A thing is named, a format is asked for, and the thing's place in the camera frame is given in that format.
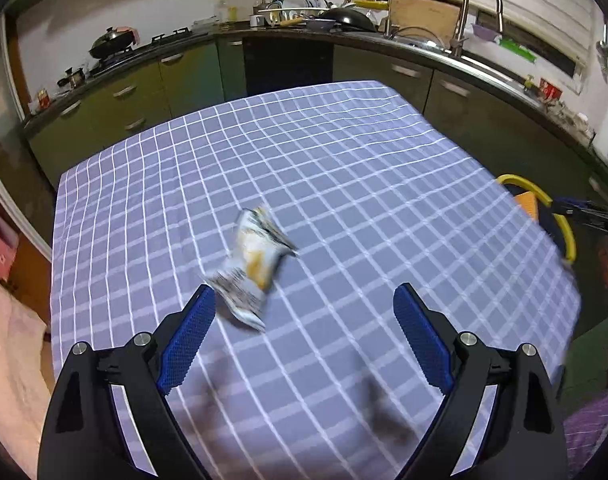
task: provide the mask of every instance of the crumpled snack wrapper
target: crumpled snack wrapper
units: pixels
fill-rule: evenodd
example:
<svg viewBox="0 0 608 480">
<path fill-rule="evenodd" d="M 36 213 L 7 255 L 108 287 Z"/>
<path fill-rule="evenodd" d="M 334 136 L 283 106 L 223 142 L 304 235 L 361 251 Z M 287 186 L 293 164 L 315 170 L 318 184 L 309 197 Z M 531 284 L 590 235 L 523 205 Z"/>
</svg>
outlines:
<svg viewBox="0 0 608 480">
<path fill-rule="evenodd" d="M 244 209 L 237 221 L 233 252 L 205 281 L 221 295 L 235 318 L 264 332 L 262 307 L 273 276 L 281 259 L 295 255 L 295 249 L 266 208 Z"/>
</svg>

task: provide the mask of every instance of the frying pan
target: frying pan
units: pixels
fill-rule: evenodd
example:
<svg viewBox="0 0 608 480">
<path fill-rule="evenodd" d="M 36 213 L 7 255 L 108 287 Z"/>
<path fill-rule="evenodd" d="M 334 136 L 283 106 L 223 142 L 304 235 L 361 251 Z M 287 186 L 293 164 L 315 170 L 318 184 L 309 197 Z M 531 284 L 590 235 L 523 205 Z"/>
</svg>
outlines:
<svg viewBox="0 0 608 480">
<path fill-rule="evenodd" d="M 350 9 L 347 7 L 335 7 L 334 9 L 328 9 L 319 15 L 320 18 L 325 20 L 335 20 L 341 25 L 343 30 L 358 30 L 366 32 L 376 32 L 375 25 L 358 10 Z"/>
<path fill-rule="evenodd" d="M 112 54 L 116 54 L 129 47 L 135 42 L 135 33 L 132 30 L 120 30 L 107 28 L 103 34 L 92 44 L 90 55 L 95 59 L 106 59 Z"/>
</svg>

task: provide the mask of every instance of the table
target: table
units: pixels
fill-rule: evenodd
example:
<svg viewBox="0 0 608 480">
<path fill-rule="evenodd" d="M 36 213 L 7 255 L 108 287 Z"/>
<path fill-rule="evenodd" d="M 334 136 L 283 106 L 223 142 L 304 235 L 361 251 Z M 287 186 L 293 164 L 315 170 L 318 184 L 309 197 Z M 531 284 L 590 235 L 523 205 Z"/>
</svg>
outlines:
<svg viewBox="0 0 608 480">
<path fill-rule="evenodd" d="M 549 374 L 562 362 L 580 299 L 553 243 L 491 174 L 371 81 L 217 105 L 69 170 L 53 237 L 56 370 L 75 341 L 120 346 L 180 310 L 226 256 L 240 209 L 261 204 L 299 248 L 270 294 L 267 331 L 216 317 L 167 398 L 214 478 L 396 476 L 442 399 L 393 316 L 403 282 L 487 345 L 531 342 Z M 116 402 L 135 463 L 150 470 L 123 392 Z"/>
</svg>

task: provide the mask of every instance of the faucet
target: faucet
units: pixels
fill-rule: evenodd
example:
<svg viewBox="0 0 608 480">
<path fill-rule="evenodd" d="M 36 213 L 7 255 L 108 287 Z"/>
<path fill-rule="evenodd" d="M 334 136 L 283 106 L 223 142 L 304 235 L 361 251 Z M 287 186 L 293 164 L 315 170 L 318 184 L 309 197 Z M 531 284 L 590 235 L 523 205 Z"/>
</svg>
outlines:
<svg viewBox="0 0 608 480">
<path fill-rule="evenodd" d="M 495 0 L 497 3 L 497 32 L 500 34 L 504 33 L 504 1 Z M 453 38 L 450 40 L 450 56 L 461 57 L 463 46 L 464 46 L 464 27 L 466 27 L 466 17 L 468 16 L 468 5 L 470 0 L 462 0 L 462 8 L 460 8 L 460 15 L 458 16 L 457 25 L 455 25 L 455 31 L 453 32 Z"/>
<path fill-rule="evenodd" d="M 388 18 L 386 19 L 386 28 L 384 29 L 384 37 L 386 39 L 390 38 L 390 20 L 391 20 L 391 5 L 393 3 L 393 0 L 388 0 Z"/>
</svg>

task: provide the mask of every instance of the cup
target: cup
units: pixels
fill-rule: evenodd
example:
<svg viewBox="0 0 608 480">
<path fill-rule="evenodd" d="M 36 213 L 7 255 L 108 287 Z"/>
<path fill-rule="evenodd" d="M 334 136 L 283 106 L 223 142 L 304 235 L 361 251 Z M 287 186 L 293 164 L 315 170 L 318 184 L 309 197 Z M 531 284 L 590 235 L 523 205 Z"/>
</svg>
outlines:
<svg viewBox="0 0 608 480">
<path fill-rule="evenodd" d="M 266 24 L 266 18 L 261 14 L 254 14 L 251 16 L 251 27 L 263 27 Z"/>
</svg>

